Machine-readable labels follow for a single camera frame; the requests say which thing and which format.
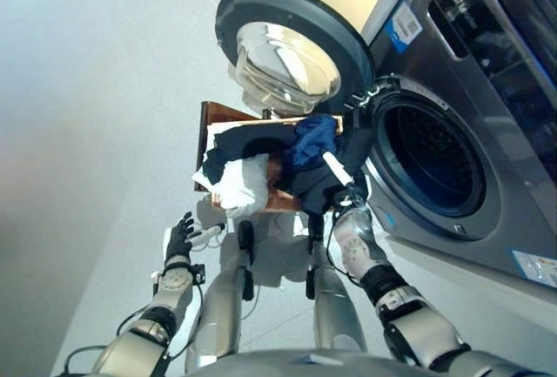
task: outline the washing machine door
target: washing machine door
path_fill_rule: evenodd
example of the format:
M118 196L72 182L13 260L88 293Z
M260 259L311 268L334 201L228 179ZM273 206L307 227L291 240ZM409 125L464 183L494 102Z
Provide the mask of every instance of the washing machine door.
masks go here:
M485 238L497 225L500 201L471 132L442 98L411 79L381 77L377 86L366 109L375 134L368 168L385 194L438 235Z
M256 111L342 113L373 88L366 43L319 0L221 0L215 31Z

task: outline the tile floor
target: tile floor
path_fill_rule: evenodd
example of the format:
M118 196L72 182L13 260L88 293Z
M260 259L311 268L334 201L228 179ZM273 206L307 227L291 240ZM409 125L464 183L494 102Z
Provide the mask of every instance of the tile floor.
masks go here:
M57 374L75 347L108 342L150 297L164 229L196 205L204 223L218 216L203 210L189 180L199 103L242 107L213 35L217 3L0 0L0 286L11 296L0 299L5 375ZM310 347L312 303L303 251L295 252L303 242L275 230L291 227L291 218L256 223L268 231L258 233L254 265L256 284L264 284L240 349ZM299 257L277 255L287 253ZM194 260L206 263L208 280L226 262L218 248ZM470 343L557 372L554 334L393 260ZM370 351L387 355L366 296L349 292ZM173 350L185 342L197 303ZM76 358L73 369L86 370L92 359ZM168 375L182 370L177 360Z

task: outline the black cable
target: black cable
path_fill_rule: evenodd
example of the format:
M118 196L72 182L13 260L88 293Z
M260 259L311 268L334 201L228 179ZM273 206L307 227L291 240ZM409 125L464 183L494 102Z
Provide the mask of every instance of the black cable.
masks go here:
M351 274L349 274L349 273L346 272L346 271L342 271L340 268L338 268L337 266L335 266L334 261L332 260L331 254L329 253L329 246L331 245L332 231L334 231L334 226L335 226L336 224L337 224L337 221L336 221L336 220L333 220L332 226L331 226L331 232L329 233L329 239L327 240L327 248L326 248L326 250L325 250L326 253L327 253L327 259L329 260L329 264L331 264L331 266L332 266L336 271L338 271L339 273L341 273L342 275L344 275L345 277L347 277L348 280L349 280L352 284L354 284L355 286L361 287L361 284L360 284L358 281L356 281L356 279L355 279Z
M174 361L177 357L182 355L184 353L184 351L186 349L188 349L188 347L190 347L191 343L198 336L199 322L201 321L201 315L203 314L203 291L201 290L201 286L199 284L196 284L196 287L198 288L198 291L199 291L199 312L198 312L198 321L195 324L195 330L191 333L190 340L187 341L185 346L182 349L180 349L180 351L176 355L169 355L168 356L170 362Z
M74 357L74 355L77 355L79 353L84 353L86 351L97 351L97 350L101 350L101 349L105 349L106 345L89 345L88 347L81 347L78 349L73 350L67 357L66 357L66 361L64 362L64 373L62 375L67 375L70 373L70 361L71 359Z
M126 323L128 323L130 320L132 320L133 318L135 318L137 315L139 315L141 312L143 312L143 310L145 310L147 308L147 306L148 305L145 305L145 306L141 307L140 309L138 309L134 313L132 313L130 316L128 316L127 318L122 320L122 323L120 323L120 325L118 325L118 328L116 330L116 336L120 336L120 333L122 332L122 329L124 328L124 325Z
M252 309L245 316L242 317L242 320L249 318L252 315L252 313L255 311L255 308L258 306L260 292L261 292L261 286L258 286L258 294L255 296L255 301L253 302Z

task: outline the blue clothing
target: blue clothing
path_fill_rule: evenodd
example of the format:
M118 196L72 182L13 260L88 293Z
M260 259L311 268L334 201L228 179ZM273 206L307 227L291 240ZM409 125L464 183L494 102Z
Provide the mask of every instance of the blue clothing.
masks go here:
M336 120L328 115L310 116L294 127L296 141L283 156L283 172L294 173L321 166L326 151L336 153Z

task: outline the washing machine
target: washing machine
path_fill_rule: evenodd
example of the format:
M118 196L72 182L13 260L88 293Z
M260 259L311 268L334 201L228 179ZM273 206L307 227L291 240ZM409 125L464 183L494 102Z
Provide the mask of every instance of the washing machine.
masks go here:
M252 108L357 111L388 232L557 286L555 8L514 3L401 0L370 49L319 0L221 0L216 34Z
M555 0L400 1L367 113L389 233L557 286L555 16Z

